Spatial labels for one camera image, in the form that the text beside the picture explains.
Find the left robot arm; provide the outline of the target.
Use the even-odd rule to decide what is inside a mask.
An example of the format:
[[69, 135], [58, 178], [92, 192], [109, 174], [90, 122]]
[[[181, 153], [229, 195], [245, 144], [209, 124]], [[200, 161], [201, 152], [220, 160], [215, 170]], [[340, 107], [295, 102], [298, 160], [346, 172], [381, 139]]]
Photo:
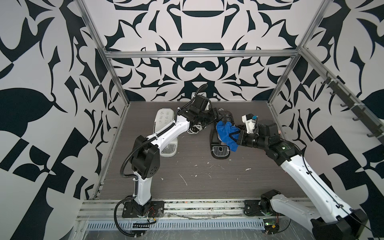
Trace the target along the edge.
[[120, 233], [127, 237], [138, 238], [144, 235], [140, 231], [125, 231], [118, 223], [117, 210], [120, 205], [129, 203], [134, 213], [148, 217], [152, 200], [152, 177], [160, 168], [160, 153], [179, 135], [190, 132], [196, 134], [218, 119], [218, 114], [211, 106], [211, 101], [200, 95], [208, 87], [201, 85], [194, 97], [184, 106], [178, 108], [175, 118], [169, 124], [153, 134], [136, 138], [134, 147], [123, 161], [120, 175], [133, 178], [134, 193], [119, 201], [114, 208], [114, 222]]

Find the blue cleaning cloth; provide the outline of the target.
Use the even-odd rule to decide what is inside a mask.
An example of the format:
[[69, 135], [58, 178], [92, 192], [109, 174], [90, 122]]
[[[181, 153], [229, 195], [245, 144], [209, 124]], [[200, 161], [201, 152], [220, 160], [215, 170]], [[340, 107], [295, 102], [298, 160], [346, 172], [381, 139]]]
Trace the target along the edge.
[[238, 149], [237, 140], [241, 130], [231, 122], [223, 121], [216, 124], [216, 130], [221, 141], [230, 148], [230, 151], [236, 152]]

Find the black coffee machine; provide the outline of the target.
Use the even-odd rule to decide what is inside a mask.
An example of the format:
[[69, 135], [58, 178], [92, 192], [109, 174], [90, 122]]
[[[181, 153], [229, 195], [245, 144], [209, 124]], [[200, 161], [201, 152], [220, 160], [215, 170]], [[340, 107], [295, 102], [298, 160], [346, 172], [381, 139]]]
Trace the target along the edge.
[[216, 124], [219, 121], [223, 121], [223, 122], [231, 122], [233, 125], [235, 125], [235, 122], [231, 112], [225, 111], [224, 109], [219, 109], [218, 111], [221, 119], [213, 123], [213, 127], [210, 133], [210, 148], [211, 148], [211, 154], [213, 158], [218, 160], [225, 160], [229, 158], [231, 151], [230, 151], [230, 148], [225, 143], [223, 143], [220, 137], [218, 136], [218, 133], [216, 130]]

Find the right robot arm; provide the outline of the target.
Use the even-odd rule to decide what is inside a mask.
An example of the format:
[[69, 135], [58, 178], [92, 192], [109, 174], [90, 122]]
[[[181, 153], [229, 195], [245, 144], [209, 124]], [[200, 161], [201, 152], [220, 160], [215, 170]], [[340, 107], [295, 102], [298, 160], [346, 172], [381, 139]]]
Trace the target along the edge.
[[317, 240], [357, 240], [368, 222], [361, 209], [352, 209], [315, 173], [301, 150], [280, 137], [274, 121], [243, 116], [237, 144], [264, 150], [299, 185], [314, 205], [311, 210], [276, 190], [261, 196], [259, 209], [265, 216], [282, 214], [310, 231]]

